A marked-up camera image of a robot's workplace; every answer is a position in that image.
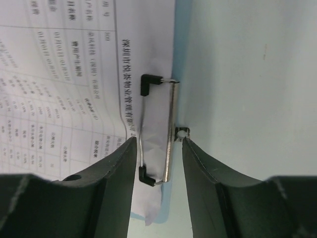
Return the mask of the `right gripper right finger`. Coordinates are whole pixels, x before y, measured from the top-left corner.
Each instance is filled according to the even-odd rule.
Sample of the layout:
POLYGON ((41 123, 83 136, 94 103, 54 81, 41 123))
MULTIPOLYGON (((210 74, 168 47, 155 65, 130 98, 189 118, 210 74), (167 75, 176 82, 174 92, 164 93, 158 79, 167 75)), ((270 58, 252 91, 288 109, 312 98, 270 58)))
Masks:
POLYGON ((182 156, 196 238, 314 238, 317 178, 244 175, 183 140, 182 156))

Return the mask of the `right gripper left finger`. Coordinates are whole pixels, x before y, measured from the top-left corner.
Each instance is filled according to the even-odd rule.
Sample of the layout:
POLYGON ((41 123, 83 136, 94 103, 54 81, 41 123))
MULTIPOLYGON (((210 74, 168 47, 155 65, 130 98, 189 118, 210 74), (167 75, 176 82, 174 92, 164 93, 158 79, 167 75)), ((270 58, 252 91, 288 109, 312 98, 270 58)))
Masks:
POLYGON ((128 233, 137 140, 62 181, 0 177, 3 238, 124 238, 128 233))

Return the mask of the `metal clipboard clip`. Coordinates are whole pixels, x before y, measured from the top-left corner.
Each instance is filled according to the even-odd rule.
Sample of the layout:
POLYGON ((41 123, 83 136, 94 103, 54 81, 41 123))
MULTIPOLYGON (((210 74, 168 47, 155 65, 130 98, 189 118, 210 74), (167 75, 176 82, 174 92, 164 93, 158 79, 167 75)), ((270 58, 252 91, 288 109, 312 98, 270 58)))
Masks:
POLYGON ((171 167, 172 167, 172 152, 175 142, 181 142, 184 138, 190 137, 190 129, 188 127, 177 127, 176 122, 176 107, 178 103, 178 90, 179 81, 174 79, 165 79, 162 76, 143 74, 141 76, 141 87, 140 95, 142 96, 142 110, 141 110, 141 121, 140 121, 140 132, 139 132, 139 146, 140 146, 140 166, 139 166, 139 181, 149 186, 157 186, 170 181, 171 167), (168 134, 167 134, 167 148, 166 148, 166 159, 165 168, 162 179, 156 181, 147 175, 147 167, 144 162, 144 150, 143 150, 143 124, 145 118, 145 97, 150 93, 151 85, 161 85, 163 83, 170 84, 169 92, 169 115, 168 115, 168 134))

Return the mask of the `printed paper sheet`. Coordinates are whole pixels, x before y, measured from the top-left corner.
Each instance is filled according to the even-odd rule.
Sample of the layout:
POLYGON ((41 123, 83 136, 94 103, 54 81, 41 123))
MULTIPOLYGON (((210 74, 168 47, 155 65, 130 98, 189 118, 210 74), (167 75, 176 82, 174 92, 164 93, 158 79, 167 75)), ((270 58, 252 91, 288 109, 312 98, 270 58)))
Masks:
POLYGON ((0 172, 57 180, 137 139, 134 0, 0 3, 0 172))

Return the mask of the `light blue clipboard folder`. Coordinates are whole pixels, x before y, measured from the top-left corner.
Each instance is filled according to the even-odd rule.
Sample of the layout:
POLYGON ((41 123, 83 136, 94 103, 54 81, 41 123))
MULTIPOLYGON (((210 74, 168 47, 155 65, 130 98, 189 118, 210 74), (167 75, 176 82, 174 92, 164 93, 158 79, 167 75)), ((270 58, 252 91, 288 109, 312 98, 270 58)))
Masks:
MULTIPOLYGON (((133 28, 139 30, 133 43, 136 47, 135 79, 144 73, 162 76, 165 80, 181 81, 187 55, 192 2, 190 0, 135 0, 133 1, 133 28)), ((180 238, 190 237, 186 212, 180 221, 169 221, 171 199, 176 189, 174 167, 180 164, 180 144, 168 142, 171 128, 167 125, 170 110, 169 86, 163 83, 152 86, 146 97, 145 115, 135 114, 138 134, 142 136, 147 173, 159 182, 148 186, 135 179, 131 218, 128 228, 130 238, 180 238), (166 160, 170 180, 161 183, 166 160)))

